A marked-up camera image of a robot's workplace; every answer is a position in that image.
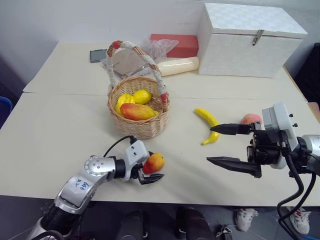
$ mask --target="white wall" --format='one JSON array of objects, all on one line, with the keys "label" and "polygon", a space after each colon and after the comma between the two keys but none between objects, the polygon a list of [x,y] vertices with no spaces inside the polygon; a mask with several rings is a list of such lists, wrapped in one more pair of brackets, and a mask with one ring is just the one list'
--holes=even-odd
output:
[{"label": "white wall", "polygon": [[309,33],[286,63],[292,75],[320,42],[320,0],[0,0],[0,60],[26,84],[58,41],[140,43],[151,33],[196,34],[203,2],[284,8]]}]

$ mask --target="person's foot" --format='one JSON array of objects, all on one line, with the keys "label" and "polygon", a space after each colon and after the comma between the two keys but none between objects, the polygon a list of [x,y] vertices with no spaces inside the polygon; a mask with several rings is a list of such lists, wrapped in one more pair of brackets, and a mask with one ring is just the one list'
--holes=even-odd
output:
[{"label": "person's foot", "polygon": [[[293,207],[288,206],[287,209],[291,211]],[[298,233],[304,235],[307,235],[309,233],[310,225],[308,217],[310,213],[310,211],[306,211],[302,207],[300,207],[297,211],[290,215],[290,222]]]},{"label": "person's foot", "polygon": [[253,208],[241,208],[237,211],[234,221],[239,230],[246,232],[251,226],[252,219],[258,216],[258,211]]}]

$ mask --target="blue chair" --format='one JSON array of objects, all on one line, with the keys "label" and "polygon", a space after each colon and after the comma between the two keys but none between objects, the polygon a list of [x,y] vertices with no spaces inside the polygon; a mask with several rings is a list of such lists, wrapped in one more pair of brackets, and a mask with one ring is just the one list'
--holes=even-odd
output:
[{"label": "blue chair", "polygon": [[0,129],[2,125],[7,120],[8,116],[10,115],[12,111],[12,102],[4,97],[0,96]]}]

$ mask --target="basket handle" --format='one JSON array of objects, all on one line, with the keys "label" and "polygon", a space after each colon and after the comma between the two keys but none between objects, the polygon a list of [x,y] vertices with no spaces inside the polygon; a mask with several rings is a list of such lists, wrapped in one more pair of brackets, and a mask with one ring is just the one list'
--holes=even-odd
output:
[{"label": "basket handle", "polygon": [[108,48],[108,50],[106,51],[106,59],[107,59],[107,63],[106,63],[106,68],[107,68],[107,72],[108,75],[110,77],[110,81],[111,81],[111,85],[112,88],[114,88],[115,86],[117,86],[119,84],[120,81],[117,80],[116,76],[115,76],[115,72],[114,72],[114,66],[112,63],[112,56],[115,53],[115,51],[118,48],[123,48],[123,49],[131,49],[133,50],[136,54],[138,54],[147,64],[149,64],[155,79],[158,83],[158,88],[161,94],[161,100],[163,103],[163,106],[167,107],[167,103],[168,103],[168,93],[166,90],[166,86],[164,85],[162,78],[161,78],[161,74],[160,71],[158,69],[158,66],[156,65],[155,61],[149,56],[147,55],[139,46],[133,44],[132,42],[129,41],[114,41]]}]

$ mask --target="red box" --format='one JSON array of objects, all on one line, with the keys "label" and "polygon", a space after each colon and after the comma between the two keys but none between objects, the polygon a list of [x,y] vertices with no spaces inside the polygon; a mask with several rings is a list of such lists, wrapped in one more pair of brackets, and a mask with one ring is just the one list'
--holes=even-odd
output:
[{"label": "red box", "polygon": [[198,53],[198,39],[194,35],[152,34],[151,40],[170,39],[179,43],[166,54],[168,58],[191,58]]}]

